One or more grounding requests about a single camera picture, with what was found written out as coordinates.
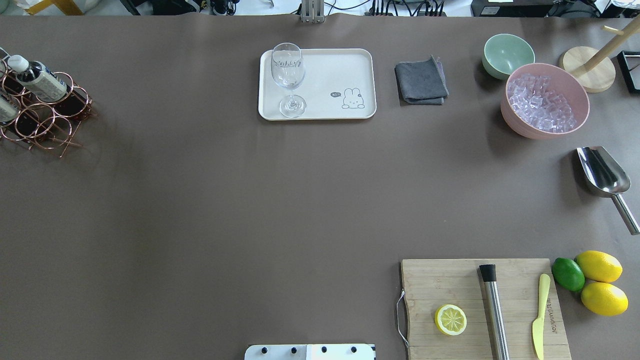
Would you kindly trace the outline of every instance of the metal clamp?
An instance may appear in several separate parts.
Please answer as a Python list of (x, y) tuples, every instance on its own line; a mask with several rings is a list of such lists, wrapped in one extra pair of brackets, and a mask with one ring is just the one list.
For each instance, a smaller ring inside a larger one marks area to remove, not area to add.
[(324, 0), (302, 0), (300, 8), (302, 22), (324, 22)]
[(406, 348), (409, 348), (409, 341), (403, 335), (402, 331), (400, 331), (400, 301), (402, 301), (402, 299), (404, 298), (404, 295), (405, 295), (405, 292), (404, 292), (404, 289), (402, 289), (402, 292), (400, 293), (400, 298), (396, 302), (396, 324), (398, 326), (398, 334), (400, 334), (400, 337), (404, 341), (404, 345), (406, 346)]

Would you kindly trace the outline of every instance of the wooden mug stand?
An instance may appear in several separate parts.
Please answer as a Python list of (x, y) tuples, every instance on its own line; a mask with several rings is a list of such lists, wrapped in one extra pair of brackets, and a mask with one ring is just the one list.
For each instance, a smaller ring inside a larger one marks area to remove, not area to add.
[(603, 26), (603, 30), (616, 34), (600, 50), (588, 46), (573, 47), (560, 57), (560, 67), (578, 79), (586, 92), (603, 92), (613, 85), (616, 68), (609, 55), (631, 35), (640, 31), (640, 17), (618, 30)]

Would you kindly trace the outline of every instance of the yellow knife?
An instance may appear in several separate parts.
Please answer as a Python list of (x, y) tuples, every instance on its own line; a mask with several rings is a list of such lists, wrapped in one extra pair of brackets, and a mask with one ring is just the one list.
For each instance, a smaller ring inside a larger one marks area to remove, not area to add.
[(545, 328), (545, 313), (551, 278), (547, 274), (540, 275), (540, 287), (538, 288), (538, 317), (531, 325), (533, 333), (533, 347), (536, 349), (538, 359), (545, 360), (545, 350), (542, 346), (542, 330)]

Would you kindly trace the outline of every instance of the lemon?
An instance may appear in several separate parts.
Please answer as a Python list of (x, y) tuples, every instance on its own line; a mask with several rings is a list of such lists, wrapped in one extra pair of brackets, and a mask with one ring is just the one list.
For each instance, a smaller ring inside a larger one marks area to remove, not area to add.
[(580, 291), (584, 286), (584, 274), (575, 261), (557, 258), (551, 266), (551, 273), (558, 285), (570, 291)]
[(467, 316), (458, 306), (446, 304), (436, 310), (436, 327), (446, 335), (460, 335), (467, 328)]
[(624, 313), (629, 300), (624, 291), (606, 282), (592, 282), (582, 289), (582, 303), (598, 315), (615, 316)]
[(600, 282), (614, 282), (622, 274), (618, 259), (602, 251), (588, 250), (575, 257), (584, 277)]

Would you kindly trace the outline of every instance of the metal ice scoop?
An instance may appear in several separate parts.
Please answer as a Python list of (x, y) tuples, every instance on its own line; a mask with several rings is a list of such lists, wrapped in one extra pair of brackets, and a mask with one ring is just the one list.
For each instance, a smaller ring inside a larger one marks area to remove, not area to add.
[(631, 235), (640, 234), (638, 223), (622, 199), (622, 193), (631, 186), (627, 173), (602, 146), (579, 147), (576, 151), (591, 190), (600, 197), (613, 199)]

